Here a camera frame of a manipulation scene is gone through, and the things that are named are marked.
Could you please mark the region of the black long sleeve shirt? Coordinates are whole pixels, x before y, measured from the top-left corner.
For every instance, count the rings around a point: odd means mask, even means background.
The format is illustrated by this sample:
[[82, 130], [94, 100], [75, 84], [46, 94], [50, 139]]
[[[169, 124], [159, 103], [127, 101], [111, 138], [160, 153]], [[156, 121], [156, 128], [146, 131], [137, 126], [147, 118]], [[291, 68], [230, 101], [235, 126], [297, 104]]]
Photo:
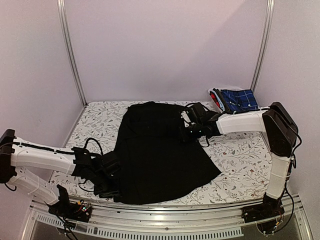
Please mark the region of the black long sleeve shirt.
[[178, 104], [134, 104], [123, 115], [114, 147], [120, 162], [116, 203], [155, 204], [188, 195], [221, 174], [197, 140], [180, 139]]

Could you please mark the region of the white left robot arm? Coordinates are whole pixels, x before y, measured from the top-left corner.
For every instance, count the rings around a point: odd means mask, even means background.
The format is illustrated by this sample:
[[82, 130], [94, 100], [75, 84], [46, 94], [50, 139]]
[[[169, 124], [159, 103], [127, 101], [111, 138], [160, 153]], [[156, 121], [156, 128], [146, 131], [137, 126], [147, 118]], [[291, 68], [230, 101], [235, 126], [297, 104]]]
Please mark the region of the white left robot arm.
[[100, 198], [120, 196], [120, 163], [112, 153], [93, 153], [84, 147], [57, 148], [16, 137], [7, 129], [0, 137], [0, 182], [21, 188], [55, 207], [63, 216], [74, 213], [68, 191], [61, 185], [43, 180], [27, 168], [58, 171], [93, 184], [93, 194]]

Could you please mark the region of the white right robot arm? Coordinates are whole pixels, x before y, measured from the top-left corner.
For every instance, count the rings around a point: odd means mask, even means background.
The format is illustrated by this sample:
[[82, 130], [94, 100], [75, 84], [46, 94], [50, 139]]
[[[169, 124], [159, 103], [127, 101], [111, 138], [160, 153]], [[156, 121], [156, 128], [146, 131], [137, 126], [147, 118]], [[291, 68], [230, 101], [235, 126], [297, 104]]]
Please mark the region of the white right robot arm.
[[179, 114], [179, 134], [183, 142], [190, 142], [237, 133], [259, 133], [271, 156], [270, 179], [266, 188], [269, 198], [259, 206], [262, 218], [269, 218], [278, 210], [293, 168], [297, 167], [296, 149], [302, 144], [299, 129], [280, 102], [243, 113], [228, 114], [208, 109], [200, 102], [186, 105]]

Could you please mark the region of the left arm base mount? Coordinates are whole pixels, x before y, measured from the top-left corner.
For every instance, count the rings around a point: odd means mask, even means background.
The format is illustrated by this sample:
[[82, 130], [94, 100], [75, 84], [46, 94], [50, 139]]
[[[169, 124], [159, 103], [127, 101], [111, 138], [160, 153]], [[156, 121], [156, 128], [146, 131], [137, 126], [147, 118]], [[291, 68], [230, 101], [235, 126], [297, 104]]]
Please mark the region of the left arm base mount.
[[48, 205], [49, 213], [61, 218], [88, 223], [92, 214], [92, 205], [82, 199], [71, 202], [67, 189], [61, 185], [58, 188], [58, 202]]

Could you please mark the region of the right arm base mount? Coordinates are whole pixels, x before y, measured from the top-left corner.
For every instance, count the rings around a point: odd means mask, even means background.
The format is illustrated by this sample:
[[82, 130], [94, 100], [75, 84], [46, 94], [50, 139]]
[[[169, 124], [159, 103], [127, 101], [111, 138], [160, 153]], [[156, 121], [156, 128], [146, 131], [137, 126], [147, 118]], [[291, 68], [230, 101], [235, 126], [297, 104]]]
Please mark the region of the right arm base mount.
[[262, 234], [269, 235], [275, 233], [284, 213], [281, 198], [274, 199], [265, 194], [262, 203], [243, 207], [241, 218], [245, 223], [263, 221], [257, 224], [257, 229]]

